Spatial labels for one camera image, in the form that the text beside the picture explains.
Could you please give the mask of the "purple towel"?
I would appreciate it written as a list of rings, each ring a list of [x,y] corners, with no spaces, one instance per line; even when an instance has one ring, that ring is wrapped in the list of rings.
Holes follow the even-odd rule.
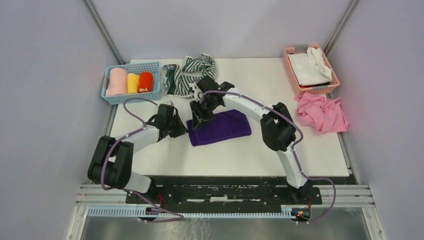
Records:
[[[216,113],[205,126],[193,129],[193,121],[187,120],[188,135],[194,147],[210,145],[252,134],[245,114],[235,109]]]

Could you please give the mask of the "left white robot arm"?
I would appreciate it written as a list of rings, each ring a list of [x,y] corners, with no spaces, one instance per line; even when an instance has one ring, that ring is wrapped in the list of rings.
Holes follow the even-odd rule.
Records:
[[[150,204],[156,200],[158,191],[151,186],[154,180],[132,170],[133,155],[164,138],[177,138],[187,133],[177,108],[161,103],[157,113],[141,128],[119,138],[102,136],[94,150],[87,177],[104,189],[138,192],[138,197]]]

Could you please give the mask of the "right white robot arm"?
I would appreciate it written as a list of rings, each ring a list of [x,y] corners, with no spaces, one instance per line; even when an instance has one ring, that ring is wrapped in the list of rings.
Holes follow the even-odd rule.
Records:
[[[260,124],[264,144],[276,152],[286,173],[289,199],[302,204],[309,198],[313,184],[306,176],[296,154],[299,143],[296,133],[301,130],[294,124],[287,106],[279,102],[271,105],[260,102],[239,91],[233,84],[218,84],[209,76],[196,80],[195,99],[190,102],[193,130],[201,129],[214,119],[214,110],[219,107],[241,112]]]

